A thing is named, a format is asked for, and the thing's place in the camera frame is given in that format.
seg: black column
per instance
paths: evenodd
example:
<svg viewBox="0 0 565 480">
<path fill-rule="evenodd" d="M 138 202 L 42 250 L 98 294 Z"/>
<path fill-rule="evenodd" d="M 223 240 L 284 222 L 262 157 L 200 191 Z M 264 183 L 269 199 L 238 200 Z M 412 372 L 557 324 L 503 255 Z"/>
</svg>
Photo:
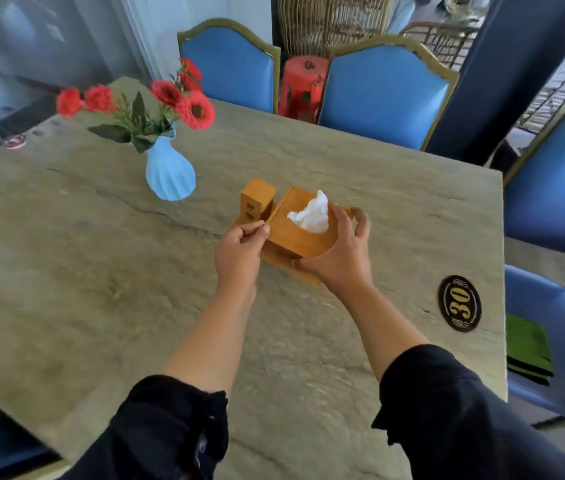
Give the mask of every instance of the black column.
<svg viewBox="0 0 565 480">
<path fill-rule="evenodd" d="M 427 152 L 484 164 L 565 58 L 565 0 L 493 0 Z"/>
</svg>

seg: green cloth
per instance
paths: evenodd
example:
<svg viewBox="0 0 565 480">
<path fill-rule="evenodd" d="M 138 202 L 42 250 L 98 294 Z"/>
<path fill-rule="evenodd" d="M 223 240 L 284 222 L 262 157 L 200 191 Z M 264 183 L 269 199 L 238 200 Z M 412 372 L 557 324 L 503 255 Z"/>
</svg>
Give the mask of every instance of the green cloth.
<svg viewBox="0 0 565 480">
<path fill-rule="evenodd" d="M 554 376 L 549 338 L 540 323 L 507 313 L 507 367 L 543 381 Z"/>
</svg>

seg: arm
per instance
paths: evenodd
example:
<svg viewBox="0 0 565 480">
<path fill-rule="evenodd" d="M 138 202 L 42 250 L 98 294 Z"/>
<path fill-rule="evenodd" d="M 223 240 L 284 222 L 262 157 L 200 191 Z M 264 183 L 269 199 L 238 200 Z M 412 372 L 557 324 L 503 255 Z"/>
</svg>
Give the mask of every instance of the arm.
<svg viewBox="0 0 565 480">
<path fill-rule="evenodd" d="M 373 427 L 387 431 L 411 463 L 414 480 L 565 480 L 565 453 L 514 414 L 449 352 L 422 333 L 373 285 L 366 215 L 353 223 L 337 205 L 338 240 L 322 256 L 301 259 L 358 326 L 381 409 Z"/>
<path fill-rule="evenodd" d="M 109 427 L 64 476 L 210 480 L 229 442 L 236 378 L 269 226 L 234 227 L 216 249 L 218 286 L 164 374 L 136 384 Z"/>
</svg>

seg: flower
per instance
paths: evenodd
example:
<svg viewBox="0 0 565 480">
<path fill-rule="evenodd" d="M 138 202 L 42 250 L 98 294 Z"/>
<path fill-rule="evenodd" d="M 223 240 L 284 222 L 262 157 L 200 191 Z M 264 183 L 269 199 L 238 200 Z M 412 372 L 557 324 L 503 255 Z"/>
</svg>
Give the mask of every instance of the flower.
<svg viewBox="0 0 565 480">
<path fill-rule="evenodd" d="M 80 91 L 76 88 L 63 89 L 56 99 L 58 114 L 63 118 L 75 116 L 83 107 Z"/>
<path fill-rule="evenodd" d="M 111 112 L 118 109 L 113 103 L 113 94 L 111 89 L 102 84 L 90 88 L 85 93 L 85 107 L 93 111 Z"/>
<path fill-rule="evenodd" d="M 216 117 L 216 112 L 211 101 L 203 93 L 192 92 L 182 96 L 175 111 L 182 120 L 194 130 L 205 130 L 211 126 Z"/>
<path fill-rule="evenodd" d="M 190 91 L 199 93 L 202 92 L 202 86 L 200 85 L 200 83 L 190 75 L 180 74 L 180 81 L 182 82 L 182 85 Z"/>
<path fill-rule="evenodd" d="M 161 103 L 175 107 L 182 99 L 182 94 L 173 82 L 159 79 L 151 83 L 151 94 Z"/>
<path fill-rule="evenodd" d="M 181 71 L 189 74 L 192 78 L 202 80 L 200 69 L 195 66 L 191 59 L 180 59 Z"/>
</svg>

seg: table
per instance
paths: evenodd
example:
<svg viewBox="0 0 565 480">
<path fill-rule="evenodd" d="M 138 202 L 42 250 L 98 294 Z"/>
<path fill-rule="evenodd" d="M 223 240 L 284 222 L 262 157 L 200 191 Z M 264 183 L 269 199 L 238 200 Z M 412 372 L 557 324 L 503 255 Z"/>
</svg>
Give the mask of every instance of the table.
<svg viewBox="0 0 565 480">
<path fill-rule="evenodd" d="M 212 295 L 213 250 L 251 177 L 278 198 L 296 184 L 366 209 L 377 286 L 505 397 L 500 174 L 214 104 L 212 128 L 179 127 L 174 141 L 198 175 L 182 202 L 155 197 L 144 155 L 87 132 L 91 114 L 55 116 L 21 150 L 0 148 L 0 408 L 78 459 Z M 480 293 L 470 333 L 438 311 L 450 274 Z M 404 453 L 369 427 L 378 406 L 344 308 L 263 264 L 218 478 L 407 478 Z"/>
</svg>

